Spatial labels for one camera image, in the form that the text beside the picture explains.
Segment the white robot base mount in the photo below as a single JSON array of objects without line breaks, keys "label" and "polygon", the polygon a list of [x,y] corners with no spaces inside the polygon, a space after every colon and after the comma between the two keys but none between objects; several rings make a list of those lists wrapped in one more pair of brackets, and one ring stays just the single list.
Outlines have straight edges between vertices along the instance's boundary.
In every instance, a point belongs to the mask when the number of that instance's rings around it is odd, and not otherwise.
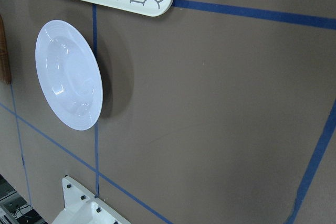
[{"label": "white robot base mount", "polygon": [[62,179],[64,209],[54,224],[130,224],[104,201],[70,176]]}]

